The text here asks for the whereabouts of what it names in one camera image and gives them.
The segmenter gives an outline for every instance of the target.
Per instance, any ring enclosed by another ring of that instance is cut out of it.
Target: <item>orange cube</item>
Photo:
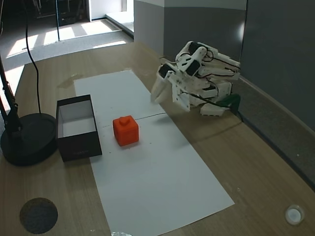
[[[139,141],[139,126],[132,116],[113,120],[113,128],[115,138],[120,146]]]

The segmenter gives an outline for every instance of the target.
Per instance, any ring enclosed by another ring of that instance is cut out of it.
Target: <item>white round button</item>
[[[285,219],[291,225],[298,225],[304,219],[304,211],[299,206],[292,205],[286,210]]]

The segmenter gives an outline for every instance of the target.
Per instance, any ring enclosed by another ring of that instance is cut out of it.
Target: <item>lamp base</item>
[[[48,114],[30,114],[20,118],[23,125],[21,138],[9,138],[5,130],[1,136],[4,157],[15,166],[37,164],[57,149],[56,120]]]

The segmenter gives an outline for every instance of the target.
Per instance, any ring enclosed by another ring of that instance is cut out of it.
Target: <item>wooden table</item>
[[[151,90],[158,55],[142,44],[101,48],[37,62],[42,111],[55,116],[56,101],[75,96],[73,80],[132,69]],[[36,74],[27,65],[16,99],[19,115],[37,112]],[[220,181],[235,205],[168,236],[312,236],[315,193],[251,129],[231,113],[221,118],[185,113],[171,103],[163,108]],[[19,168],[0,160],[0,235],[32,235],[19,222],[30,199],[55,203],[59,217],[46,236],[109,236],[89,159],[63,163],[59,152],[41,164]],[[293,227],[284,212],[301,206],[305,220]]]

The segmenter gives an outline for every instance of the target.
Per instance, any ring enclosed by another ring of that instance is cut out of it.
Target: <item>black box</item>
[[[90,95],[57,102],[56,139],[63,161],[102,155]]]

